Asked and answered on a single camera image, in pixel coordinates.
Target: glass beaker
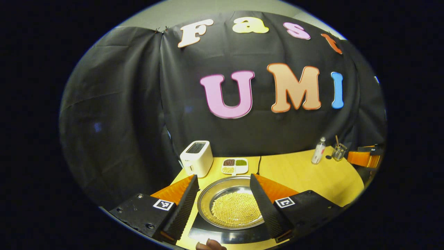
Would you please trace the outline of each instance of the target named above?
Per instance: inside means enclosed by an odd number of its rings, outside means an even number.
[[[336,161],[342,160],[342,158],[344,158],[346,150],[347,147],[344,146],[342,143],[339,143],[339,146],[336,144],[333,149],[332,158],[335,159]]]

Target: metal plate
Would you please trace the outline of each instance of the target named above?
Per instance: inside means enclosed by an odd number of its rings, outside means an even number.
[[[230,193],[252,194],[250,189],[250,176],[240,175],[223,178],[205,188],[200,194],[197,203],[198,211],[202,218],[204,218],[207,222],[211,223],[214,226],[232,230],[247,229],[264,223],[262,215],[252,222],[239,224],[236,226],[230,225],[217,219],[211,213],[213,202],[217,198]]]

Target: hand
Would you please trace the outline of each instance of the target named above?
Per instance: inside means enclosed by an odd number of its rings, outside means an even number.
[[[221,246],[221,244],[215,240],[208,239],[206,245],[198,242],[196,250],[226,250],[226,247]]]

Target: yellow beans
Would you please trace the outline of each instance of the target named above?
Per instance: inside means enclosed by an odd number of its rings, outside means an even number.
[[[250,223],[261,216],[254,196],[246,193],[230,193],[217,198],[211,213],[230,226]]]
[[[234,167],[223,167],[222,168],[222,172],[223,173],[233,173],[234,172]]]

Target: yellow table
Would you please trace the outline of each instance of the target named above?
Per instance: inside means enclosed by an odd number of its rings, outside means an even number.
[[[326,147],[324,156],[331,155],[332,151],[333,147]],[[347,160],[328,160],[323,156],[319,164],[314,165],[311,163],[313,153],[314,149],[296,153],[262,156],[259,173],[261,176],[279,182],[296,190],[297,192],[313,190],[341,207],[351,203],[364,190],[364,183],[362,182],[361,177],[353,166],[347,162]],[[200,189],[203,190],[209,184],[230,176],[221,172],[222,163],[226,158],[229,157],[214,158],[208,174],[205,177],[198,179]],[[248,160],[249,165],[248,172],[243,175],[249,176],[252,173],[257,173],[260,157],[243,158]],[[182,169],[173,180],[172,184],[186,178],[187,176],[188,175],[185,173],[185,170]],[[196,200],[194,201],[195,204],[197,204],[197,199],[200,193],[201,191],[198,191]],[[177,241],[176,245],[194,250],[196,249],[196,244],[198,241],[205,244],[207,240],[206,238],[195,240],[188,237],[197,213],[198,210],[196,205],[193,206],[182,237]],[[260,250],[276,245],[278,244],[274,239],[248,244],[223,244],[223,246],[229,250]]]

